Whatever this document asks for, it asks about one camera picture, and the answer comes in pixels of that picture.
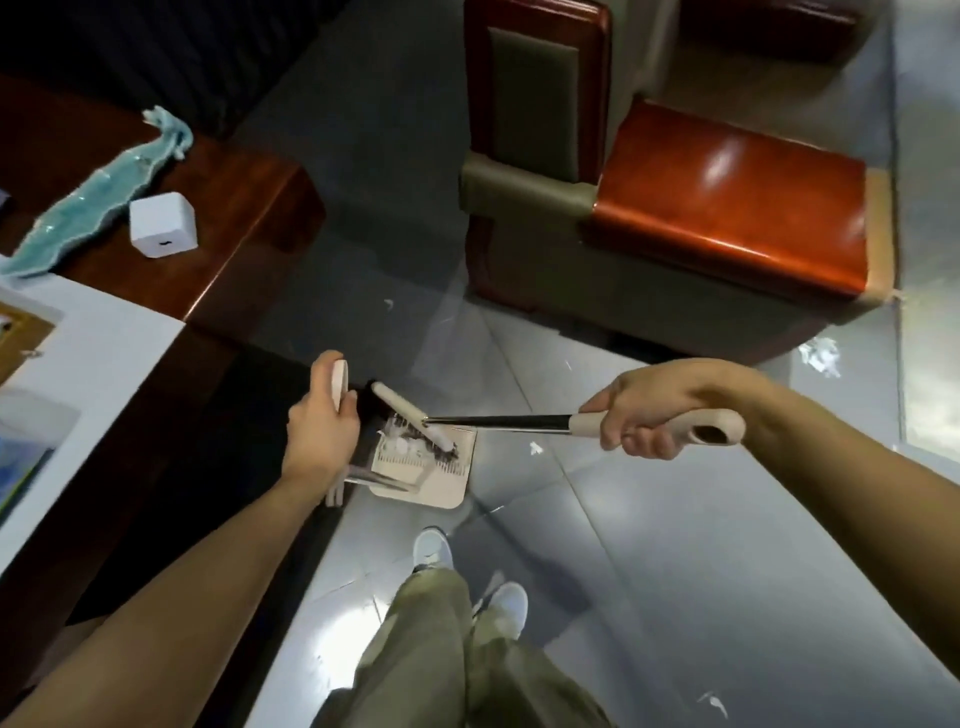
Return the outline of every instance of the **broom grip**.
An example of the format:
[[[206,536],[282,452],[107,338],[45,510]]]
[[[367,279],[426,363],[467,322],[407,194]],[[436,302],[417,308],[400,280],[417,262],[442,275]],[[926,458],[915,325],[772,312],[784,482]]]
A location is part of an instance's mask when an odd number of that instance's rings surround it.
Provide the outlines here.
[[[600,437],[600,423],[606,412],[589,412],[570,418],[570,434]],[[731,409],[693,409],[666,422],[664,427],[678,445],[739,445],[747,424]]]

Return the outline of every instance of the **person's right hand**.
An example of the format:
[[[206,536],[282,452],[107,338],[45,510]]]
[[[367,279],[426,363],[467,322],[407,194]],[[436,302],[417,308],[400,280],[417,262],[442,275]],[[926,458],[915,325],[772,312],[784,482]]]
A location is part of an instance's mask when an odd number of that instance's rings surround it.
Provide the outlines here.
[[[626,372],[580,407],[604,412],[603,449],[622,446],[629,455],[672,460],[683,449],[663,427],[692,409],[737,409],[735,392],[756,372],[719,359],[682,359]]]

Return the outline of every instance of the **hand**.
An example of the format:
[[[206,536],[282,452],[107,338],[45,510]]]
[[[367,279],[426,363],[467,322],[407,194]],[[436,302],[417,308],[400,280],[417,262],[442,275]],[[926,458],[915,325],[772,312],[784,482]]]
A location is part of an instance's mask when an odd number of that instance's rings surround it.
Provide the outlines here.
[[[317,497],[325,495],[347,466],[360,436],[357,393],[347,392],[339,413],[333,406],[330,379],[333,363],[342,358],[339,352],[324,352],[313,363],[310,391],[290,408],[287,423],[281,479],[314,489]]]
[[[692,409],[739,411],[736,393],[751,376],[759,375],[718,359],[671,361],[618,376],[580,411],[609,411],[600,424],[603,449],[622,446],[629,455],[672,460],[684,446],[660,425]]]

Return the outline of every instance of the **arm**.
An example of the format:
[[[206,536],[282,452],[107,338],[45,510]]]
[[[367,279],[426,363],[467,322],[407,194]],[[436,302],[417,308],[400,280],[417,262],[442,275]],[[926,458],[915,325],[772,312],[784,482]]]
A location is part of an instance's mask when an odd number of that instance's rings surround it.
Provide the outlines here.
[[[729,362],[689,359],[628,372],[581,411],[610,410],[605,449],[672,459],[680,449],[656,425],[701,407],[743,416],[750,453],[960,677],[960,488]]]
[[[277,565],[356,447],[356,393],[339,414],[330,398],[340,357],[317,360],[310,392],[290,410],[279,482],[111,615],[4,728],[193,725]]]

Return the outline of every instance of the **leg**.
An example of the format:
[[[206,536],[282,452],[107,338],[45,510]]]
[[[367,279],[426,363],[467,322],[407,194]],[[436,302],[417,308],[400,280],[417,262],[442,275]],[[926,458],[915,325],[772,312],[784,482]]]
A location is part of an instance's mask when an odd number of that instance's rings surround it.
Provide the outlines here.
[[[443,534],[428,529],[415,546],[418,570],[393,605],[357,666],[354,686],[331,694],[314,728],[454,728],[467,704],[464,642],[470,632],[467,584],[452,568]],[[445,549],[450,568],[426,569],[424,554]]]
[[[516,641],[524,621],[526,593],[514,582],[494,592],[477,618],[468,644],[470,725],[613,726],[593,697],[560,672],[541,650]]]

